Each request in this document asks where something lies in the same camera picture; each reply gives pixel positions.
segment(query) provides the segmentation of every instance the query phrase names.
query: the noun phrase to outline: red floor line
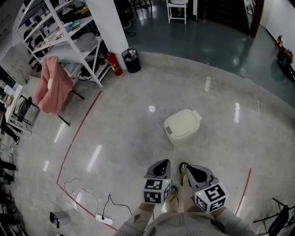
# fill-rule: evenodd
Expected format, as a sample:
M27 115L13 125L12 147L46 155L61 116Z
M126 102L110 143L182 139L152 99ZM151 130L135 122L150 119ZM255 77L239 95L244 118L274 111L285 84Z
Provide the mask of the red floor line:
M70 143L69 148L68 148L68 150L67 150L67 152L66 152L66 154L65 154L64 160L63 160L63 162L62 162L62 164L61 164L61 167L60 167L60 170L59 170L59 175L58 175L57 180L56 180L56 184L57 184L57 185L60 187L60 189L63 190L63 191L64 191L64 189L59 185L59 178L60 178L60 175L61 175L61 170L63 169L63 165L64 165L64 163L65 163L65 160L66 160L66 158L68 157L69 151L70 151L70 149L71 149L71 147L72 147L72 144L73 144L75 138L76 138L77 135L78 135L78 132L80 131L81 126L83 125L83 123L84 123L86 117L88 116L90 110L93 108L93 106L94 106L96 100L98 99L98 97L100 96L100 94L101 94L101 91L97 94L96 98L94 99L93 103L91 104L90 108L88 109L86 115L84 116L82 122L80 123L80 125L79 125L79 127L78 127L78 129L77 129L77 131L76 131L76 133L75 133L75 135L74 135L74 137L73 137L73 139L72 139L72 142ZM66 192L66 194L68 195L69 198L71 198L73 201L75 201L75 200L72 198L72 196L70 196L67 192ZM95 215L94 215L93 213L91 213L89 210L87 210L85 207L83 207L80 203L77 202L77 205L79 205L79 206L80 206L84 211L86 211L88 214L90 214L91 216L93 216L94 218L96 218ZM105 225L108 226L108 227L110 227L110 228L113 229L113 230L117 230L116 228L114 228L114 227L112 227L112 226L110 226L110 225L108 225L108 224L105 224Z
M245 193L246 193L246 190L247 190L247 187L248 187L248 183L249 183L249 179L250 179L250 176L251 176L251 169L252 169L252 168L250 168L250 170L249 170L249 174L248 174L248 178L247 178L246 185L245 185L245 188L244 188L244 192L243 192L243 195L242 195L242 197L241 197L240 203L239 203L238 207L236 208L235 215L239 212L239 209L240 209L241 203L242 203L243 198L244 198L244 196L245 196Z

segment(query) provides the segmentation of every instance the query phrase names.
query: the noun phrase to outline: glossy dark floor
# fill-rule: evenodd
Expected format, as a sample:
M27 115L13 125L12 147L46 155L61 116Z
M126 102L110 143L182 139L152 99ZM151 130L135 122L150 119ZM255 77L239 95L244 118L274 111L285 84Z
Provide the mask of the glossy dark floor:
M168 24L165 0L135 11L127 36L129 47L208 63L252 80L295 107L295 85L277 65L273 39L260 27L256 38L213 22L188 18Z

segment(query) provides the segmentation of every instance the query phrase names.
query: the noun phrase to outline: white power strip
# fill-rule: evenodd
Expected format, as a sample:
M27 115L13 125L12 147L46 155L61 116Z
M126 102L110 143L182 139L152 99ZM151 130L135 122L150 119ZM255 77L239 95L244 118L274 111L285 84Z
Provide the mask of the white power strip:
M107 218L104 216L104 219L102 219L102 216L101 215L98 215L96 214L96 220L102 222L102 223L105 223L105 224L108 224L108 225L112 225L113 224L113 220L110 219L110 218Z

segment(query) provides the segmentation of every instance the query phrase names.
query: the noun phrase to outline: person's arm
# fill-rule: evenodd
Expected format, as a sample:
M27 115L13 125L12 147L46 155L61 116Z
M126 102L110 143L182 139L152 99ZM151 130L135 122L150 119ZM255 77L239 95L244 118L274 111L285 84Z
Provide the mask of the person's arm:
M229 236L256 236L250 225L226 207L222 207L211 214L221 226L223 232Z
M142 203L114 236L142 236L152 216L154 204Z

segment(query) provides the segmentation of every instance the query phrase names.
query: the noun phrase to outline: black and white cube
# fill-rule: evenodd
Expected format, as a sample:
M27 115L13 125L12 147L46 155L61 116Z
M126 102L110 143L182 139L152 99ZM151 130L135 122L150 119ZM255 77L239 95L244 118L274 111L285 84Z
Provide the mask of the black and white cube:
M210 213L224 206L228 194L222 182L195 193L195 203Z
M163 204L171 191L170 179L147 179L143 199L145 203Z

